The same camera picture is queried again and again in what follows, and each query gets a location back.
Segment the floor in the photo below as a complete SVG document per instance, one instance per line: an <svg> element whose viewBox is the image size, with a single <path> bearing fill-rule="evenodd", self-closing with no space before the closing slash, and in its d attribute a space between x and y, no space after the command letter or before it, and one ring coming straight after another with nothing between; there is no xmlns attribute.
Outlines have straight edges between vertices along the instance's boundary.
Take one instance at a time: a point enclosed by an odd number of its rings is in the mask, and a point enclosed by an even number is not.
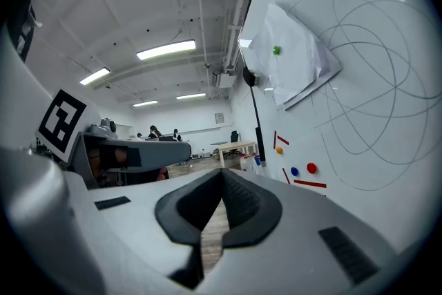
<svg viewBox="0 0 442 295"><path fill-rule="evenodd" d="M238 156L227 158L224 160L224 163L229 169L240 168L240 159ZM221 168L221 162L213 158L190 160L183 166L167 166L170 178L180 177L181 175L204 169L219 168ZM221 200L215 213L213 213L201 234L201 254L204 275L207 275L221 258L221 237L228 232L228 230L229 222L227 221L226 209L224 202Z"/></svg>

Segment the whiteboard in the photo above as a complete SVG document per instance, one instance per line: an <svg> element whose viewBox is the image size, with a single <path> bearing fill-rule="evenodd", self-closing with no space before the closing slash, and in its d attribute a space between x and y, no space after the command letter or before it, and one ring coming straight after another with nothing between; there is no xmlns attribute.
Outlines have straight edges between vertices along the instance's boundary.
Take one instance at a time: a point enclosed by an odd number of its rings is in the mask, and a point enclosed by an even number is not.
<svg viewBox="0 0 442 295"><path fill-rule="evenodd" d="M440 200L437 13L430 0L252 0L241 39L255 37L272 2L324 41L343 70L287 112L263 90L265 78L254 89L271 177L324 194L405 249L424 237Z"/></svg>

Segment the white ceiling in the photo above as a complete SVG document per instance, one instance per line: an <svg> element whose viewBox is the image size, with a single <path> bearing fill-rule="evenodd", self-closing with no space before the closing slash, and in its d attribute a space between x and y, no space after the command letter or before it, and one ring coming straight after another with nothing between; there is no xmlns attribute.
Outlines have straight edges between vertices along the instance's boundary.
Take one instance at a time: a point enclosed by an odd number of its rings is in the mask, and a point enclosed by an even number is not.
<svg viewBox="0 0 442 295"><path fill-rule="evenodd" d="M229 32L223 34L236 1L202 0L210 71L221 69L222 39L225 53ZM79 86L88 71L105 66L111 71L106 78L111 89L97 82L89 90L103 91L127 106L151 99L170 103L177 95L196 92L212 97L220 93L207 88L198 0L33 0L33 6L44 25L36 29L26 63L49 91L60 82ZM150 61L136 57L141 50L185 39L194 39L196 50Z"/></svg>

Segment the red tape strip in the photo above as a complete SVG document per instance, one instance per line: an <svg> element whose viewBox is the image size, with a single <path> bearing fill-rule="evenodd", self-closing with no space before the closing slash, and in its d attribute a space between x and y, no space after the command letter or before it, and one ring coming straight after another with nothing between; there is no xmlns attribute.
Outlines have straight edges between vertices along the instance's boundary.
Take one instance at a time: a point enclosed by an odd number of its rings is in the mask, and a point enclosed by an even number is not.
<svg viewBox="0 0 442 295"><path fill-rule="evenodd" d="M300 180L293 180L293 182L298 183L298 184L305 184L306 186L327 188L327 185L325 183L307 182L307 181L300 181Z"/></svg>
<svg viewBox="0 0 442 295"><path fill-rule="evenodd" d="M283 142L283 143L285 143L285 144L287 144L287 145L290 144L288 141L286 141L286 139L280 137L279 135L278 135L278 139L279 139L281 142Z"/></svg>
<svg viewBox="0 0 442 295"><path fill-rule="evenodd" d="M282 172L285 174L285 179L287 180L287 183L290 184L289 178L287 177L287 174L285 173L284 167L282 168Z"/></svg>

